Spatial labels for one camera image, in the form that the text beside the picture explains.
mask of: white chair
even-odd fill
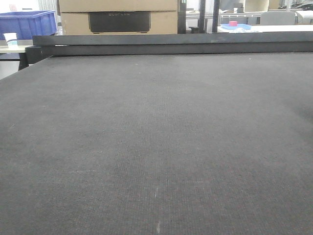
[[[291,11],[268,11],[261,14],[260,25],[295,24],[295,13]]]

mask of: pink object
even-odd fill
[[[237,21],[230,21],[229,26],[238,26],[238,22]]]

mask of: white wall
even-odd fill
[[[194,8],[195,11],[199,10],[200,0],[187,0],[187,8]],[[213,13],[214,0],[206,0],[205,11]]]
[[[10,11],[9,4],[15,4],[18,11],[22,11],[22,8],[39,10],[38,0],[0,0],[0,12]]]

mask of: felt cutting table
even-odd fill
[[[312,234],[312,57],[51,57],[1,80],[0,233]]]

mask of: blue tray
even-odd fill
[[[18,39],[51,35],[57,31],[54,11],[15,11],[0,13],[0,40],[3,33],[16,33]]]
[[[228,29],[228,30],[234,30],[237,28],[243,28],[243,29],[251,29],[251,26],[248,24],[244,24],[244,23],[239,23],[237,26],[229,26],[229,24],[221,24],[222,28],[224,29]]]

